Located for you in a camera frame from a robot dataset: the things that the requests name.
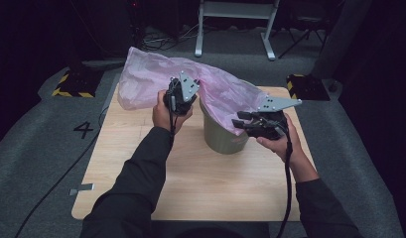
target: person's right arm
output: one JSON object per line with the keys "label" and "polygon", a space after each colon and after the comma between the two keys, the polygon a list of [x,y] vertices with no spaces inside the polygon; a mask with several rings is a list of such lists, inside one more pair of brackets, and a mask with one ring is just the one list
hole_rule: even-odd
{"label": "person's right arm", "polygon": [[[301,222],[308,236],[362,237],[333,192],[320,179],[302,150],[296,128],[287,114],[286,118],[293,144],[289,165],[296,181],[296,197],[299,201]],[[278,141],[258,137],[257,142],[276,153],[283,162],[286,161],[286,137]]]}

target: white metal stand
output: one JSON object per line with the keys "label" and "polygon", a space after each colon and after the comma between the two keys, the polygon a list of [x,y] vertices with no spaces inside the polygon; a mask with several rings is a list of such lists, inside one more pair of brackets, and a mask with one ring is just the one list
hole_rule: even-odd
{"label": "white metal stand", "polygon": [[196,57],[203,54],[203,17],[228,17],[228,18],[249,18],[268,19],[267,31],[261,33],[261,40],[269,60],[274,60],[274,52],[268,40],[277,8],[280,0],[274,4],[251,4],[251,3],[230,3],[230,2],[209,2],[201,0],[199,13],[199,35],[197,36]]}

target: wooden table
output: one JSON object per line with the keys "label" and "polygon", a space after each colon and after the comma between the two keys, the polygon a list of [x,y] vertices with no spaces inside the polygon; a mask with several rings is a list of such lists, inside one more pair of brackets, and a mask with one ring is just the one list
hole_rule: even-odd
{"label": "wooden table", "polygon": [[[285,88],[259,87],[271,96],[289,97]],[[312,160],[294,108],[292,118],[302,146]],[[82,219],[99,196],[112,188],[123,163],[131,158],[153,127],[152,109],[126,111],[112,97],[82,184],[94,190],[80,191],[72,216]],[[287,190],[284,164],[278,156],[250,138],[241,152],[222,155],[203,138],[203,113],[194,103],[194,115],[176,136],[167,160],[167,178],[153,220],[281,221]],[[299,205],[292,199],[289,220],[299,220]]]}

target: black sleeve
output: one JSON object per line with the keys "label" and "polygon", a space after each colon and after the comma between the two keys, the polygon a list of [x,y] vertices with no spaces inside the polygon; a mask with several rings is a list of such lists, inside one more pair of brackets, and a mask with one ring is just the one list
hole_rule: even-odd
{"label": "black sleeve", "polygon": [[308,237],[362,237],[320,178],[296,183],[296,197]]}
{"label": "black sleeve", "polygon": [[166,179],[170,132],[154,127],[125,162],[115,185],[82,221],[80,237],[149,237]]}

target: translucent plastic bag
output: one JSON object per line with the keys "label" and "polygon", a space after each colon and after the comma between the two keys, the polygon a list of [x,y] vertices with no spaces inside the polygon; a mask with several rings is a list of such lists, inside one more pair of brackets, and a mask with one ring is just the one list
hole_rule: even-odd
{"label": "translucent plastic bag", "polygon": [[166,58],[131,48],[119,79],[118,102],[125,110],[153,107],[157,92],[167,89],[170,78],[183,70],[200,81],[198,95],[211,118],[227,131],[240,135],[231,119],[238,111],[256,111],[267,95],[232,74],[203,63],[183,58]]}

